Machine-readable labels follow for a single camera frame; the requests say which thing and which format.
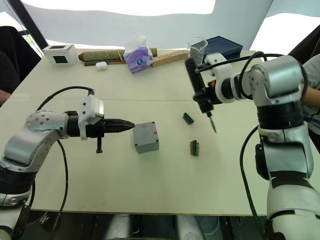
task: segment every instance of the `gray box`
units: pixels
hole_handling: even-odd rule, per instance
[[[154,121],[135,125],[133,141],[138,154],[159,150],[159,139]]]

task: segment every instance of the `white table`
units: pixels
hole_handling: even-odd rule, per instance
[[[84,85],[87,76],[91,76],[92,84],[86,85],[93,86],[97,96],[105,100],[105,117],[136,124],[155,121],[160,149],[137,154],[132,130],[107,134],[102,140],[102,154],[96,154],[96,139],[63,140],[69,168],[66,212],[251,215],[240,173],[239,153],[244,138],[258,124],[256,108],[250,101],[216,105],[213,118],[218,133],[215,134],[208,118],[191,100],[193,90],[183,65],[181,61],[145,69],[141,78],[128,74],[128,78],[123,79],[127,74],[125,65],[111,65],[107,71],[97,72],[94,67],[79,64],[70,69],[58,69],[42,60],[0,108],[0,152],[47,95],[62,87]],[[114,67],[120,71],[116,80],[111,75]],[[168,77],[172,72],[176,78]],[[71,83],[58,76],[64,76]],[[149,94],[142,81],[161,91]],[[69,91],[69,95],[50,101],[46,109],[57,112],[79,110],[85,95],[85,91]],[[184,122],[184,112],[195,119],[193,125]],[[200,144],[198,157],[190,155],[192,140]],[[269,184],[256,172],[254,149],[258,141],[256,134],[249,142],[244,168],[256,211],[265,215]],[[320,189],[320,158],[313,145],[312,150],[314,173],[311,184]],[[55,144],[37,174],[33,209],[57,211],[63,199],[64,181],[62,154]]]

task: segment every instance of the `plastic cup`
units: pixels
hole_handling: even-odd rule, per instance
[[[207,40],[202,37],[192,37],[188,39],[187,52],[188,57],[193,58],[195,64],[200,66],[204,59],[205,48],[208,45]]]

